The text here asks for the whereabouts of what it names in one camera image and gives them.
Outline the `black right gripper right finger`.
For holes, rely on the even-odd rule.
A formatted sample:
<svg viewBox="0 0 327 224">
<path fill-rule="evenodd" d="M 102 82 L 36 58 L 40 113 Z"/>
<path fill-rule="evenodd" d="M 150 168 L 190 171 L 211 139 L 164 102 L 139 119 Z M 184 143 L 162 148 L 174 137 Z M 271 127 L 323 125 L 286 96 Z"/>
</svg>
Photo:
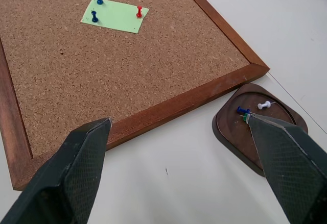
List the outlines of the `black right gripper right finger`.
<svg viewBox="0 0 327 224">
<path fill-rule="evenodd" d="M 262 115 L 248 125 L 264 175 L 290 224 L 327 224 L 327 153 L 299 126 Z"/>
</svg>

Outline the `cork board with wooden frame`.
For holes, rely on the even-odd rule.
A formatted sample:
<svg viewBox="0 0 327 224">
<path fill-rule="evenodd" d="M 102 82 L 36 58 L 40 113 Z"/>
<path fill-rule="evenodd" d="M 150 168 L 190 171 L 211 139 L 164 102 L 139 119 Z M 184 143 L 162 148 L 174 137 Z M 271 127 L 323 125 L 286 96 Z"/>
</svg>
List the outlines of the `cork board with wooden frame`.
<svg viewBox="0 0 327 224">
<path fill-rule="evenodd" d="M 148 8 L 137 34 L 81 22 L 91 0 L 0 0 L 0 130 L 22 190 L 70 130 L 112 117 L 112 149 L 268 72 L 208 0 Z"/>
</svg>

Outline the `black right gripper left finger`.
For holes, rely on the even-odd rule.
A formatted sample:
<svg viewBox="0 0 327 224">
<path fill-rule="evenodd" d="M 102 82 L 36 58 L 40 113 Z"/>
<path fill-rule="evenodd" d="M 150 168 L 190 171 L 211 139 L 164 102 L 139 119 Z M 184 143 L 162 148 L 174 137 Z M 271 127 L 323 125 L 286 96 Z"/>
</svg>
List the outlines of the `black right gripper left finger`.
<svg viewBox="0 0 327 224">
<path fill-rule="evenodd" d="M 111 119 L 102 118 L 72 130 L 0 224 L 87 224 L 111 127 Z"/>
</svg>

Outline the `dark wooden tray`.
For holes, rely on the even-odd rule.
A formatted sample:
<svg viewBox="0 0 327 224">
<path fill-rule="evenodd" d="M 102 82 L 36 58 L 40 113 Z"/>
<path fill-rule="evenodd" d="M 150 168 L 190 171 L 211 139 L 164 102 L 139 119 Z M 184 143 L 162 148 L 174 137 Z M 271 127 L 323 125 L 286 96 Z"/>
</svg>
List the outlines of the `dark wooden tray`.
<svg viewBox="0 0 327 224">
<path fill-rule="evenodd" d="M 265 101 L 275 103 L 270 108 L 259 110 L 257 105 Z M 237 112 L 238 106 L 243 109 L 250 109 L 251 112 L 256 114 L 278 118 L 295 124 L 300 126 L 305 132 L 308 132 L 307 124 L 297 112 L 276 96 L 253 83 L 239 88 L 218 111 L 212 121 L 212 128 L 216 138 L 249 168 L 264 177 L 250 128 L 243 120 L 243 114 Z"/>
</svg>

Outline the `white push pin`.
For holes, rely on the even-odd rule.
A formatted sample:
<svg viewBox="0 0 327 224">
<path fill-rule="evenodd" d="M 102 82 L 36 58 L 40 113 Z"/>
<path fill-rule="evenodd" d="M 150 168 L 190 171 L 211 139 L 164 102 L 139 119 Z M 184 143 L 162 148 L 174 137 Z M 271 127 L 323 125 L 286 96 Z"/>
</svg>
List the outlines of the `white push pin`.
<svg viewBox="0 0 327 224">
<path fill-rule="evenodd" d="M 262 109 L 264 109 L 264 108 L 270 108 L 271 107 L 271 105 L 272 104 L 274 104 L 275 102 L 270 102 L 270 101 L 265 101 L 264 103 L 259 103 L 258 105 L 257 105 L 257 108 L 259 109 L 259 110 L 262 110 Z"/>
</svg>

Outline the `green paper note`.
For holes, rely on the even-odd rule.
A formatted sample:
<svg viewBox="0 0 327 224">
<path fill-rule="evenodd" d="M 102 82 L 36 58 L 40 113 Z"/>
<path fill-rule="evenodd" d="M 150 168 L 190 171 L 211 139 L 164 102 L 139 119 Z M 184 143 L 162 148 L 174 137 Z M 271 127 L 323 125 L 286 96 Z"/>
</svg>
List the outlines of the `green paper note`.
<svg viewBox="0 0 327 224">
<path fill-rule="evenodd" d="M 91 21 L 92 11 L 97 12 L 98 22 Z M 137 6 L 134 5 L 109 0 L 103 0 L 103 4 L 98 5 L 97 0 L 91 0 L 82 16 L 81 22 L 137 34 L 149 9 L 142 8 L 142 18 L 136 17 L 137 12 Z"/>
</svg>

